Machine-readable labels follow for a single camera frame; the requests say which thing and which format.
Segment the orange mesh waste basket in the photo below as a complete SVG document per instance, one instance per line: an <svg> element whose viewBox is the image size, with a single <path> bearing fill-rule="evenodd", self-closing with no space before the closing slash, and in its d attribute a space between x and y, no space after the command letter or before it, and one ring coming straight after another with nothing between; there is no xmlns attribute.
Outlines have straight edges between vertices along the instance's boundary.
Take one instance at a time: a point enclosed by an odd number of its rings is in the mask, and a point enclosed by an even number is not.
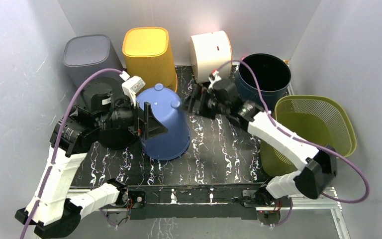
<svg viewBox="0 0 382 239"><path fill-rule="evenodd" d="M168 31L163 27L137 27L125 34L122 54L126 70L139 76L145 86L141 91L160 83L176 92L178 78Z"/></svg>

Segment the dark navy bin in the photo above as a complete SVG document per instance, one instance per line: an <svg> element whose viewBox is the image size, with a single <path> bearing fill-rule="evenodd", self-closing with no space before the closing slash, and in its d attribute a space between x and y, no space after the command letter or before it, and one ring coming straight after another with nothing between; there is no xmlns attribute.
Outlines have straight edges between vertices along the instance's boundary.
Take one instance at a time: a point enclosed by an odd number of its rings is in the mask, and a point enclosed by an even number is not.
<svg viewBox="0 0 382 239"><path fill-rule="evenodd" d="M276 103L284 96L291 80L288 65L282 59L265 53L248 55L243 62L254 72L262 98L268 109L273 112ZM234 83L243 100L254 101L262 105L253 76L243 64L238 65Z"/></svg>

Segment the grey mesh waste basket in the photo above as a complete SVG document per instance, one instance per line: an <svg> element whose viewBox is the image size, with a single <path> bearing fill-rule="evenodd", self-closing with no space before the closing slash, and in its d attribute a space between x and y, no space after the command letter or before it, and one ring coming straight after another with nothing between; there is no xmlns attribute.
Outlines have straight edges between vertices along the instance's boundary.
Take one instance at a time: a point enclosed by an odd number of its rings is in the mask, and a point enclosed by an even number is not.
<svg viewBox="0 0 382 239"><path fill-rule="evenodd" d="M110 38L104 34L69 40L65 46L63 64L76 87L101 69L124 69Z"/></svg>

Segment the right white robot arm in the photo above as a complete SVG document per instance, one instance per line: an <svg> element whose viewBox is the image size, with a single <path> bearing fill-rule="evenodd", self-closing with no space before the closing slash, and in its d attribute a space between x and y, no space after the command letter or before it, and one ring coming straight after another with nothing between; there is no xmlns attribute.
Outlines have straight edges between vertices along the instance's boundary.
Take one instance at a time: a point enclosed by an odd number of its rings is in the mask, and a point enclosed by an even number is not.
<svg viewBox="0 0 382 239"><path fill-rule="evenodd" d="M182 109L208 119L224 115L232 125L266 142L294 165L293 172L272 177L255 192L244 193L239 199L244 207L273 206L280 198L293 194L317 199L337 175L332 147L318 149L300 142L296 133L272 120L262 106L241 99L229 80L220 80L210 89L194 84Z"/></svg>

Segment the olive green mesh basket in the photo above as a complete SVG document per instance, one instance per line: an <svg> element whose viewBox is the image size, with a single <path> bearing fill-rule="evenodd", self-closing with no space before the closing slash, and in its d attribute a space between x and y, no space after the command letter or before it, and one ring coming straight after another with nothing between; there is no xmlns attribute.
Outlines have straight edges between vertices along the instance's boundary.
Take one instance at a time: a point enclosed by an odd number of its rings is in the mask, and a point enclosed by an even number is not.
<svg viewBox="0 0 382 239"><path fill-rule="evenodd" d="M343 107L334 100L314 95L289 95L279 99L273 118L303 139L330 145L348 157L357 147L352 123Z"/></svg>

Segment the blue plastic bin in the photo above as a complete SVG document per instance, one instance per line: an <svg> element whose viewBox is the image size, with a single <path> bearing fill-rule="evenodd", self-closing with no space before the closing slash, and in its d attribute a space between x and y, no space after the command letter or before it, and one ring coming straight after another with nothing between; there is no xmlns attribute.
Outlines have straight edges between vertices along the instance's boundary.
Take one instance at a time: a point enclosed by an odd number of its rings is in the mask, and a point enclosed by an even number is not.
<svg viewBox="0 0 382 239"><path fill-rule="evenodd" d="M191 140L186 114L180 109L182 101L171 89L157 83L154 87L141 92L137 98L140 108L144 103L151 104L155 118L168 132L148 140L141 140L144 152L156 160L172 160L182 155Z"/></svg>

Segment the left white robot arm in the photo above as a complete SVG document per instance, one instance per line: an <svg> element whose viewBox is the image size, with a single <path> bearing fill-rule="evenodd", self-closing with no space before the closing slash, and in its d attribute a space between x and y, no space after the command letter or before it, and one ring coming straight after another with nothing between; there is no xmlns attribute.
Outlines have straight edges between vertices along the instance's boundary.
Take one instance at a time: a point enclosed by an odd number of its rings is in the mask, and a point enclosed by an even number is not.
<svg viewBox="0 0 382 239"><path fill-rule="evenodd" d="M128 187L110 179L87 193L68 197L73 178L91 145L104 131L120 129L131 136L151 139L167 128L146 102L141 107L132 87L115 95L103 82L81 86L66 114L56 124L50 139L49 157L39 186L30 203L15 213L25 228L34 226L42 239L64 238L90 213L108 205L131 205Z"/></svg>

